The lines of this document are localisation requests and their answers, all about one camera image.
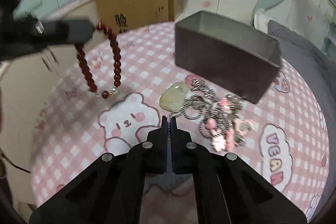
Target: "gray fabric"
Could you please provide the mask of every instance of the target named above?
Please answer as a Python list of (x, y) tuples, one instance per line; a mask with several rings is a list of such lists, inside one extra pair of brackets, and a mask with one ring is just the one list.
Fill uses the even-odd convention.
[(282, 57), (297, 70), (314, 93), (327, 124), (329, 175), (314, 217), (336, 187), (336, 65), (307, 39), (273, 20), (268, 23), (268, 34), (279, 41)]

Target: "white pearl bead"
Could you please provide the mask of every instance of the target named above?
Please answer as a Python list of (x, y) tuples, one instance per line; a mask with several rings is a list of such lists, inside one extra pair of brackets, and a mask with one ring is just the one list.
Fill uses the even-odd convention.
[(113, 87), (111, 89), (111, 93), (116, 94), (118, 92), (118, 89), (116, 87)]

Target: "gingham pattern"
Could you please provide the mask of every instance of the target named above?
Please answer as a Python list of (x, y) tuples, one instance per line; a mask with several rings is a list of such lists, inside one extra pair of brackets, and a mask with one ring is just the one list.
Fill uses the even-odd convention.
[[(53, 196), (58, 185), (67, 184), (105, 152), (104, 131), (97, 122), (102, 111), (123, 100), (127, 94), (138, 92), (144, 96), (146, 104), (159, 110), (160, 116), (167, 116), (169, 113), (159, 107), (161, 94), (190, 74), (174, 63), (173, 23), (127, 32), (118, 36), (118, 42), (122, 55), (122, 85), (116, 97), (104, 100), (88, 92), (78, 65), (74, 65), (60, 80), (41, 113), (32, 154), (32, 187), (37, 206)], [(108, 41), (87, 54), (88, 59), (97, 56), (102, 61), (99, 68), (91, 67), (93, 78), (100, 90), (109, 90), (114, 74)], [(236, 148), (235, 152), (261, 173), (263, 157), (259, 145), (263, 128), (269, 123), (282, 128), (293, 158), (291, 182), (283, 194), (306, 213), (313, 197), (323, 192), (328, 176), (328, 134), (326, 127), (320, 125), (322, 113), (314, 95), (285, 60), (283, 73), (291, 88), (289, 93), (278, 92), (272, 84), (257, 105), (246, 103), (240, 115), (256, 122), (256, 132), (250, 132), (246, 136), (246, 146)], [(208, 84), (215, 88), (218, 96), (228, 93), (217, 85)], [(179, 128), (191, 133), (193, 141), (213, 152), (209, 141), (198, 133), (198, 121), (180, 117), (177, 122)], [(325, 167), (321, 167), (323, 156), (327, 159)]]

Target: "open box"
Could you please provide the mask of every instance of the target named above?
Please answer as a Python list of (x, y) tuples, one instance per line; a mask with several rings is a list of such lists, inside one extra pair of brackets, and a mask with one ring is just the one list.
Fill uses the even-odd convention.
[(253, 104), (281, 67), (275, 38), (206, 11), (176, 23), (175, 63)]

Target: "round table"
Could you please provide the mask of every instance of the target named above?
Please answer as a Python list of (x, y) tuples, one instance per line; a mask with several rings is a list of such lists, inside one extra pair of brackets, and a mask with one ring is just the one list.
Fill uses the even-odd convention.
[[(161, 124), (161, 116), (169, 115), (159, 107), (161, 94), (191, 74), (174, 63), (174, 23), (139, 28), (118, 35), (117, 39), (122, 55), (122, 85), (116, 96), (105, 100), (88, 92), (75, 64), (66, 71), (67, 76), (60, 80), (41, 111), (32, 152), (32, 188), (37, 206), (102, 153), (119, 155), (145, 141), (147, 133)], [(109, 42), (88, 52), (86, 58), (98, 88), (109, 90), (114, 81)], [(237, 147), (235, 152), (309, 219), (328, 176), (328, 134), (310, 88), (286, 60), (282, 61), (282, 70), (259, 103), (246, 102), (240, 112), (240, 117), (253, 120), (255, 127), (246, 135), (246, 146)], [(206, 83), (215, 88), (219, 97), (230, 93)], [(190, 132), (194, 142), (214, 152), (209, 140), (199, 134), (198, 122), (183, 116), (177, 119), (178, 127)], [(281, 168), (274, 168), (279, 162)], [(174, 191), (190, 192), (186, 185)]]

